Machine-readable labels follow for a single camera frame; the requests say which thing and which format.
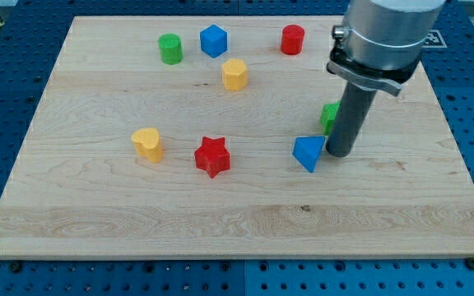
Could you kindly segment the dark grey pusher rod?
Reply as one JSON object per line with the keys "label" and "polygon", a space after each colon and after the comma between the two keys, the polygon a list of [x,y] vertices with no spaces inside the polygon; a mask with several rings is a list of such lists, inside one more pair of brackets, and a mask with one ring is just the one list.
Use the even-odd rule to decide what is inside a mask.
{"label": "dark grey pusher rod", "polygon": [[346,157],[356,141],[377,90],[348,82],[344,89],[335,122],[329,135],[327,152],[338,158]]}

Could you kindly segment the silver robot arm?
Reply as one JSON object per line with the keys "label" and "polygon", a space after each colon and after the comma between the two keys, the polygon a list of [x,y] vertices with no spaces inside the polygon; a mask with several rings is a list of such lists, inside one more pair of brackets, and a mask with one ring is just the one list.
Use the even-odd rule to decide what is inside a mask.
{"label": "silver robot arm", "polygon": [[327,70],[346,81],[326,150],[350,154],[379,91],[398,96],[421,59],[444,0],[352,0],[332,28]]}

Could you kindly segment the grey clamp bracket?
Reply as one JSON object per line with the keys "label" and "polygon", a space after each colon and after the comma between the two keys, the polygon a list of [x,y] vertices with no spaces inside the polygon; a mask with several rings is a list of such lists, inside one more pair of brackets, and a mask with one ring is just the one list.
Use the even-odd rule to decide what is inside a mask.
{"label": "grey clamp bracket", "polygon": [[329,55],[327,70],[346,81],[365,88],[382,90],[398,96],[402,85],[414,74],[420,57],[397,70],[381,70],[367,67],[350,58],[341,46],[335,44]]}

